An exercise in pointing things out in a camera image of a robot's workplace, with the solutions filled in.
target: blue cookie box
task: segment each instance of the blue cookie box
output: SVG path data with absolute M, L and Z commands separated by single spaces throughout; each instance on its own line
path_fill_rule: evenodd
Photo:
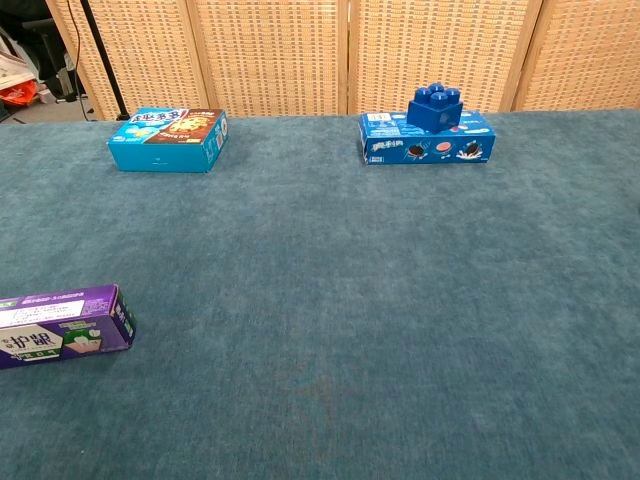
M 360 139 L 368 165 L 403 163 L 485 163 L 496 134 L 478 112 L 462 112 L 460 124 L 433 134 L 407 123 L 407 114 L 365 113 Z
M 146 143 L 189 112 L 217 116 L 208 133 L 194 143 Z M 208 172 L 228 138 L 222 110 L 141 108 L 107 142 L 119 170 L 127 172 Z

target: black pole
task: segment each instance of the black pole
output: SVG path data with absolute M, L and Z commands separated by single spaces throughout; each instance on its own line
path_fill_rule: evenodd
M 100 58 L 102 59 L 104 69 L 107 72 L 107 77 L 109 77 L 109 83 L 111 84 L 111 90 L 113 90 L 113 96 L 116 97 L 116 102 L 118 103 L 118 108 L 120 109 L 120 114 L 118 115 L 116 120 L 129 120 L 129 112 L 127 112 L 127 107 L 124 104 L 124 99 L 122 98 L 122 93 L 120 92 L 120 87 L 118 86 L 116 76 L 113 73 L 113 67 L 111 66 L 111 62 L 109 61 L 109 56 L 107 55 L 107 51 L 104 48 L 104 43 L 102 43 L 102 36 L 100 35 L 100 30 L 98 30 L 98 25 L 96 24 L 96 19 L 93 16 L 93 12 L 91 11 L 89 0 L 80 0 L 80 4 L 82 5 L 82 9 L 84 10 L 85 17 L 87 17 L 87 23 L 89 24 L 89 28 L 91 29 L 91 34 L 93 35 L 93 39 L 96 42 L 96 47 L 98 48 L 98 53 L 100 54 Z

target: blue snack box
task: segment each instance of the blue snack box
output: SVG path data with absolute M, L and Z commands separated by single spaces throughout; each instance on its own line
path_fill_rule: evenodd
M 365 113 L 360 116 L 364 162 L 484 163 L 489 160 L 496 134 L 478 112 L 462 112 L 460 124 L 431 133 L 407 123 L 407 114 Z
M 107 142 L 128 172 L 208 172 L 228 138 L 224 110 L 141 108 Z

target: red bag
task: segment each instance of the red bag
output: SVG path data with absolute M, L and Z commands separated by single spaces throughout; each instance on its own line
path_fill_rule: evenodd
M 36 82 L 34 80 L 27 80 L 26 82 L 19 83 L 13 87 L 0 90 L 0 100 L 7 105 L 13 105 L 15 107 L 26 107 L 27 105 L 31 105 L 35 95 Z

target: cardboard box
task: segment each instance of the cardboard box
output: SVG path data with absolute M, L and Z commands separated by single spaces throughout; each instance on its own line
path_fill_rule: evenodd
M 478 112 L 462 112 L 460 125 L 437 134 L 408 124 L 401 112 L 365 113 L 359 123 L 366 164 L 483 163 L 496 138 Z
M 107 145 L 120 170 L 208 172 L 228 133 L 224 110 L 142 108 Z
M 0 299 L 0 368 L 125 350 L 135 332 L 117 285 Z

